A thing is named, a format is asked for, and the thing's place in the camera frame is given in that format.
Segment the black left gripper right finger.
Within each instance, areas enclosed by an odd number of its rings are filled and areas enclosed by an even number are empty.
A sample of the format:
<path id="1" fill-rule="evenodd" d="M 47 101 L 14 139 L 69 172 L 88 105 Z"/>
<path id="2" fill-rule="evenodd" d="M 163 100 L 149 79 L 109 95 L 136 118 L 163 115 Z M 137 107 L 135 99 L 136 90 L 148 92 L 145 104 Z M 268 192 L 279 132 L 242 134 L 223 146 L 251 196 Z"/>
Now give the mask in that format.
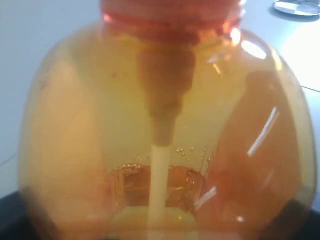
<path id="1" fill-rule="evenodd" d="M 304 205 L 293 200 L 289 206 L 293 210 L 304 210 L 302 221 L 293 228 L 286 240 L 319 240 L 320 239 L 320 200 L 315 199 L 309 209 L 304 209 Z"/>

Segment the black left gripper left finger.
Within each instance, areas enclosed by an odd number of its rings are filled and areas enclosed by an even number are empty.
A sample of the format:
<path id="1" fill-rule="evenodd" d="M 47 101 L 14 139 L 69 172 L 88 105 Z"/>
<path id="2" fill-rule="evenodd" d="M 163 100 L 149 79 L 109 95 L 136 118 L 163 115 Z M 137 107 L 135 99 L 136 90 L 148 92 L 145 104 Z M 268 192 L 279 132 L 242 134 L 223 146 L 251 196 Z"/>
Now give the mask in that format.
<path id="1" fill-rule="evenodd" d="M 33 239 L 33 227 L 17 191 L 0 199 L 0 239 Z"/>

